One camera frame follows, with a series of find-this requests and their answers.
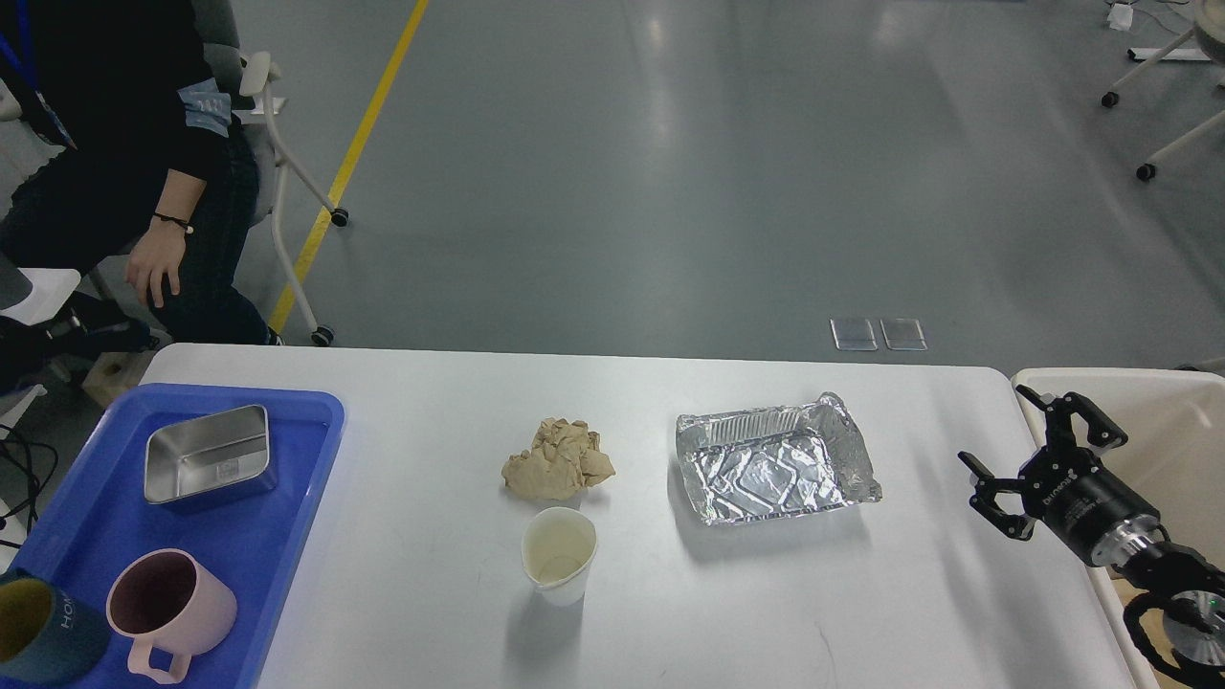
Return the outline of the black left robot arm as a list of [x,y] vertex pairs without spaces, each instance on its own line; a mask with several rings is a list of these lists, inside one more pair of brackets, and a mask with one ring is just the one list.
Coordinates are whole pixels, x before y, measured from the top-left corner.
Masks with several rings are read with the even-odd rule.
[[118,302],[70,300],[47,322],[24,325],[1,319],[1,392],[9,395],[60,356],[97,357],[105,352],[145,352],[159,345],[148,322]]

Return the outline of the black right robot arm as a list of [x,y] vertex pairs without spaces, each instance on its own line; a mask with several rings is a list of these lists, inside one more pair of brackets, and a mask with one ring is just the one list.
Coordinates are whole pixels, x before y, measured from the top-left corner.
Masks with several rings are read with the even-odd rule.
[[1102,463],[1127,433],[1085,395],[1018,392],[1045,419],[1045,441],[1016,477],[998,477],[960,451],[971,473],[969,505],[1008,538],[1045,523],[1087,566],[1110,566],[1138,590],[1125,604],[1129,641],[1152,668],[1189,688],[1223,685],[1224,575],[1178,546],[1150,501]]

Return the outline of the person's left hand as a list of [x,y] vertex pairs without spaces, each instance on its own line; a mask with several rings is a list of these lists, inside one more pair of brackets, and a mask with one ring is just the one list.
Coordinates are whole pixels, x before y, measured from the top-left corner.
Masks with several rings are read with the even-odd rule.
[[181,292],[180,267],[187,253],[187,230],[169,221],[154,219],[127,254],[125,280],[137,300],[154,309],[167,308]]

